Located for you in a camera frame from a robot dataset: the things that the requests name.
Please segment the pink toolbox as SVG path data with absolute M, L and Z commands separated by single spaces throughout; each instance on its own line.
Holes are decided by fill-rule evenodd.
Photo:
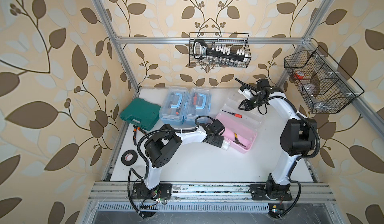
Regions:
M 251 111 L 239 110 L 238 106 L 245 100 L 245 97 L 240 95 L 237 91 L 232 90 L 229 92 L 224 105 L 220 109 L 216 116 L 225 127 L 223 136 L 229 141 L 230 147 L 237 150 L 240 153 L 247 153 L 251 150 L 253 143 L 255 142 L 258 129 L 263 124 L 265 117 L 259 113 L 253 113 Z M 242 118 L 236 118 L 230 114 L 222 112 L 222 110 L 241 114 Z M 235 135 L 237 133 L 239 141 L 246 147 L 237 145 L 235 141 Z

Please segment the blue toolbox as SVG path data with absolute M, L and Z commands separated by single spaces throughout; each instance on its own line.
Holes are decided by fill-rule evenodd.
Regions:
M 159 117 L 164 124 L 181 126 L 184 122 L 189 91 L 185 87 L 170 87 L 160 108 Z
M 193 97 L 195 93 L 198 94 L 198 103 L 193 105 Z M 211 110 L 211 97 L 210 90 L 205 88 L 193 87 L 190 91 L 190 96 L 186 105 L 186 111 L 184 113 L 184 123 L 189 125 L 195 125 L 195 119 L 199 116 L 208 116 Z

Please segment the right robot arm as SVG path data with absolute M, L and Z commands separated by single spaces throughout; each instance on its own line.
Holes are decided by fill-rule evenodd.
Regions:
M 263 188 L 256 188 L 253 197 L 282 202 L 291 197 L 294 183 L 291 175 L 302 159 L 314 158 L 320 151 L 317 122 L 301 114 L 278 87 L 271 87 L 267 79 L 259 79 L 255 86 L 240 82 L 239 93 L 245 97 L 239 110 L 250 111 L 261 106 L 271 106 L 286 121 L 280 136 L 282 153 L 277 166 L 269 174 Z

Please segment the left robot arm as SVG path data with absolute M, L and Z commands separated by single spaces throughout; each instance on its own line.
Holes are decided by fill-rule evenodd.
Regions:
M 127 181 L 128 199 L 139 217 L 145 219 L 150 215 L 145 214 L 134 204 L 130 190 L 131 175 L 134 174 L 141 181 L 141 185 L 147 189 L 145 201 L 154 199 L 160 203 L 164 200 L 159 193 L 162 167 L 171 160 L 179 147 L 182 144 L 201 142 L 227 150 L 230 140 L 223 136 L 225 130 L 224 125 L 218 119 L 201 115 L 195 118 L 193 128 L 175 129 L 171 125 L 165 124 L 158 130 L 148 132 L 139 140 L 137 152 L 145 161 L 146 172 L 140 176 L 134 168 L 130 168 Z

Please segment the red small screwdriver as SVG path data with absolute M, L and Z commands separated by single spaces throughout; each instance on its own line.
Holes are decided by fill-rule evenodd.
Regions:
M 236 118 L 242 118 L 243 116 L 241 114 L 237 114 L 237 113 L 233 113 L 233 112 L 229 112 L 229 111 L 225 111 L 225 110 L 222 110 L 222 112 L 225 112 L 227 114 L 230 114 Z

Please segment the orange screwdriver far box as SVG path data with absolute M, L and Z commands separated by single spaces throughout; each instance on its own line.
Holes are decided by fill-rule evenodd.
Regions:
M 198 103 L 198 94 L 195 93 L 194 97 L 193 97 L 193 105 L 196 106 Z

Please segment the red tape roll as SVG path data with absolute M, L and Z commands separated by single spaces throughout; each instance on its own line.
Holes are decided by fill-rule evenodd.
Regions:
M 304 77 L 305 77 L 305 73 L 304 72 L 302 72 L 302 71 L 296 71 L 295 73 L 294 73 L 294 79 L 296 79 L 296 80 L 302 80 L 302 79 L 304 79 Z

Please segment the black socket set holder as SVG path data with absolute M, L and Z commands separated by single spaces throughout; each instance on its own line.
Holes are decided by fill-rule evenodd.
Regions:
M 201 39 L 193 42 L 192 56 L 198 60 L 203 60 L 209 57 L 215 59 L 217 57 L 218 59 L 224 58 L 240 62 L 247 62 L 249 57 L 246 54 L 243 54 L 243 49 L 238 49 L 236 52 L 232 52 L 230 47 L 226 47 L 226 45 L 220 45 L 217 42 L 212 42 L 211 45 L 209 45 Z

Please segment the green tool case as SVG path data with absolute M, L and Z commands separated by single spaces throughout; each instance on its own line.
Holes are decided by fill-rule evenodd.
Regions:
M 161 106 L 142 98 L 135 98 L 120 114 L 121 120 L 146 131 L 153 129 L 159 120 Z

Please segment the black tape roll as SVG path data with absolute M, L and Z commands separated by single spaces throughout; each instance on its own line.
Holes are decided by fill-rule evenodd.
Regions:
M 121 162 L 125 166 L 131 166 L 135 164 L 137 159 L 138 159 L 138 154 L 133 149 L 125 151 L 121 156 Z

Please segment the yellow handled pliers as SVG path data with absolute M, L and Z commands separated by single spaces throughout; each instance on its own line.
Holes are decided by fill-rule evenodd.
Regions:
M 234 141 L 234 142 L 235 142 L 237 145 L 240 145 L 240 146 L 242 146 L 242 147 L 246 147 L 245 145 L 243 145 L 243 144 L 239 141 L 237 133 L 234 133 L 234 135 L 235 135 L 235 141 Z

